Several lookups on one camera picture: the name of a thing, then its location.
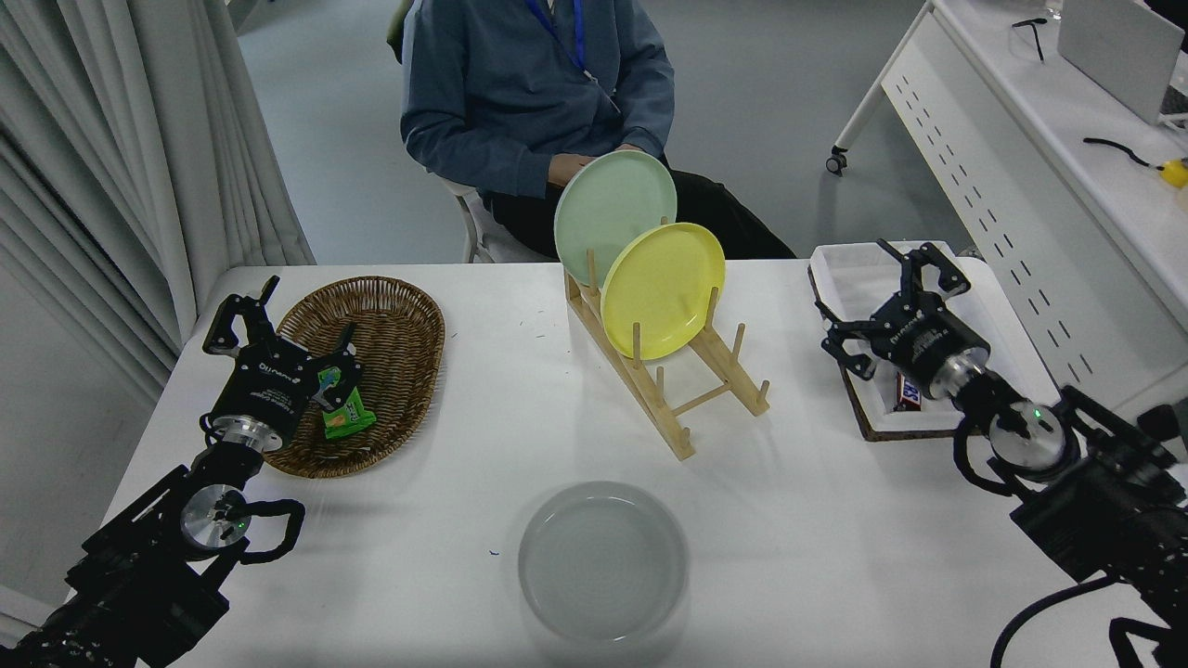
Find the floor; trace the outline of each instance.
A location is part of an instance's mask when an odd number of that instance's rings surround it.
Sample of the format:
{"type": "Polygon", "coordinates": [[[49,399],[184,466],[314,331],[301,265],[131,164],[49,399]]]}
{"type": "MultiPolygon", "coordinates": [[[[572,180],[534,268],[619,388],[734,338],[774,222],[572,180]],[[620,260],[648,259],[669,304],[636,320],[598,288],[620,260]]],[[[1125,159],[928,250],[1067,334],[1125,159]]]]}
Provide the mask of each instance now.
{"type": "MultiPolygon", "coordinates": [[[[969,245],[889,105],[858,138],[843,178],[823,169],[920,0],[642,2],[677,70],[674,166],[726,183],[802,257],[821,244],[878,237],[969,245]]],[[[453,198],[400,144],[402,74],[384,43],[394,4],[259,2],[241,29],[282,172],[321,264],[462,259],[453,198]]],[[[148,411],[106,389],[86,359],[70,358],[64,333],[44,335],[48,314],[2,271],[0,279],[0,313],[24,314],[0,328],[0,346],[19,353],[0,360],[0,372],[19,379],[6,392],[0,437],[11,464],[0,466],[0,584],[56,605],[148,411]],[[105,401],[87,399],[95,396],[105,401]],[[31,458],[48,464],[21,465],[31,458]]]]}
{"type": "MultiPolygon", "coordinates": [[[[449,263],[450,195],[400,143],[392,0],[260,2],[240,45],[320,264],[449,263]]],[[[643,0],[677,73],[672,165],[721,181],[798,254],[821,244],[971,244],[889,105],[824,170],[918,0],[643,0]]]]}

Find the hand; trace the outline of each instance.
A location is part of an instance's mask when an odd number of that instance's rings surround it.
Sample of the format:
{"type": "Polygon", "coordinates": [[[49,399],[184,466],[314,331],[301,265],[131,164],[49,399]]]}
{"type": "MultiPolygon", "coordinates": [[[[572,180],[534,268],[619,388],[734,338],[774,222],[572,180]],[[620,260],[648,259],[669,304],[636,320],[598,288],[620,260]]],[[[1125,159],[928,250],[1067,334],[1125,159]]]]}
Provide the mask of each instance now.
{"type": "Polygon", "coordinates": [[[557,153],[549,163],[549,184],[564,188],[594,158],[575,153],[557,153]]]}

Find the white curtain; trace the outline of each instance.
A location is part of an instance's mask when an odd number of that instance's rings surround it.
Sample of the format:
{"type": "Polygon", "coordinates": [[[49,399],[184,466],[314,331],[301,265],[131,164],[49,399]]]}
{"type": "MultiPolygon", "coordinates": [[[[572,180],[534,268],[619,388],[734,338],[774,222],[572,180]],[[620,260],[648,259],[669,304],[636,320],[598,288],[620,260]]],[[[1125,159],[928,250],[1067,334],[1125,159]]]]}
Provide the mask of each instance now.
{"type": "Polygon", "coordinates": [[[0,261],[156,402],[222,272],[312,263],[223,0],[4,0],[0,44],[0,261]]]}

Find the wicker basket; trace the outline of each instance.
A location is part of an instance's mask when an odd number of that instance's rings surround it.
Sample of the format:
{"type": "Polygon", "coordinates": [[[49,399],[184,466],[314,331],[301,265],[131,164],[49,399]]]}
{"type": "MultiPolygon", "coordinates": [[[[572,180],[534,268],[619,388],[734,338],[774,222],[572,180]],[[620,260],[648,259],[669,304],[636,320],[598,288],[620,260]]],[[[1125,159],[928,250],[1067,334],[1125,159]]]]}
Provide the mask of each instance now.
{"type": "Polygon", "coordinates": [[[335,478],[366,468],[404,445],[429,410],[446,342],[432,298],[396,278],[348,278],[298,302],[277,333],[318,357],[334,348],[348,322],[355,323],[350,341],[364,365],[359,393],[375,423],[327,441],[322,411],[311,405],[289,447],[265,455],[285,473],[335,478]]]}

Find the desk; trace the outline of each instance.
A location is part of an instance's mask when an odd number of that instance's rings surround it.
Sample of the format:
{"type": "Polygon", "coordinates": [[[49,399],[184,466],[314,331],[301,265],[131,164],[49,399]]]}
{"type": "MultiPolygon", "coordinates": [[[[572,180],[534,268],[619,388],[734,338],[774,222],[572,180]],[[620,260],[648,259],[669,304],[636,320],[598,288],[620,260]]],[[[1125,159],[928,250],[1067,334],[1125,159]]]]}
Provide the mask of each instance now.
{"type": "MultiPolygon", "coordinates": [[[[307,505],[301,540],[278,562],[232,573],[222,587],[230,612],[177,666],[985,664],[1016,612],[1072,582],[1011,523],[1016,504],[960,477],[947,441],[860,439],[838,367],[819,347],[807,266],[729,263],[716,322],[747,323],[740,361],[771,379],[771,409],[752,417],[725,396],[685,414],[697,454],[684,462],[568,310],[560,265],[232,270],[108,517],[200,450],[197,416],[233,364],[200,349],[227,294],[254,292],[276,271],[268,311],[279,322],[321,285],[393,276],[441,305],[447,345],[434,407],[392,456],[342,479],[265,467],[248,483],[251,499],[307,505]],[[598,479],[640,486],[669,506],[690,573],[684,601],[652,642],[592,661],[532,617],[517,550],[544,500],[598,479]]],[[[971,276],[975,289],[997,289],[988,273],[971,276]]],[[[681,363],[666,360],[668,387],[707,389],[682,376],[708,373],[703,365],[681,363]]],[[[1028,383],[1053,390],[1040,370],[1028,383]]],[[[257,521],[251,537],[264,549],[280,532],[257,521]]],[[[1041,616],[1007,658],[1114,666],[1106,626],[1117,615],[1154,620],[1130,590],[1113,587],[1041,616]]]]}
{"type": "Polygon", "coordinates": [[[1061,58],[1059,21],[1040,26],[1041,63],[1011,24],[1042,7],[925,2],[838,146],[886,96],[1053,378],[1133,417],[1188,395],[1188,213],[1152,172],[1081,139],[1163,162],[1188,155],[1188,136],[1144,124],[1061,58]]]}

